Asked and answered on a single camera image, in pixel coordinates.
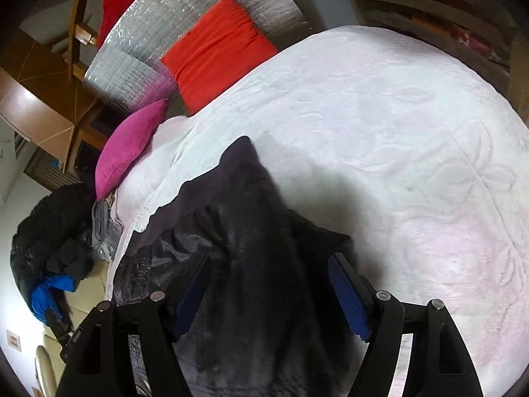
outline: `metal bolt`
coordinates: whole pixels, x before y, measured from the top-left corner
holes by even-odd
[[[377,298],[383,302],[387,302],[391,298],[391,294],[387,291],[379,291],[377,293]]]
[[[437,310],[441,310],[444,308],[444,303],[442,300],[439,300],[438,298],[434,298],[432,300],[432,306],[435,307]]]
[[[100,312],[104,312],[110,309],[110,306],[112,306],[112,304],[108,300],[104,300],[97,304],[97,310],[99,310]]]
[[[163,291],[154,291],[151,294],[151,300],[154,302],[162,301],[165,298],[165,293]]]

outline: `beige sofa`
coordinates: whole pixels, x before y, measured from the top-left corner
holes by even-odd
[[[77,328],[93,307],[105,296],[108,263],[95,261],[90,274],[79,284],[75,293],[65,292],[73,327]],[[61,345],[50,328],[44,326],[44,343],[36,350],[36,368],[44,397],[54,397],[64,371],[60,357]]]

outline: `black jacket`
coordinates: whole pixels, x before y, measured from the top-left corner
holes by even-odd
[[[350,258],[352,241],[287,209],[246,137],[133,233],[114,278],[116,301],[166,289],[202,252],[212,280],[175,344],[192,394],[338,395],[351,338],[326,263],[335,252]],[[131,354],[143,376],[135,339]]]
[[[77,239],[92,228],[94,201],[84,184],[62,186],[40,200],[19,224],[11,246],[11,270],[30,309],[31,293],[44,276],[69,274],[78,281],[87,268],[91,270],[88,248]]]

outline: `chair backrest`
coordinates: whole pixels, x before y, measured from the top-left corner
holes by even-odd
[[[84,46],[97,46],[97,33],[84,24],[85,10],[88,0],[75,0],[70,17],[68,35],[68,78],[78,78],[83,81],[87,70],[80,59],[81,44]]]

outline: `orange pillow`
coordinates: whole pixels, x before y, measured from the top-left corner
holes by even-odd
[[[194,115],[276,54],[235,0],[220,0],[161,60]]]

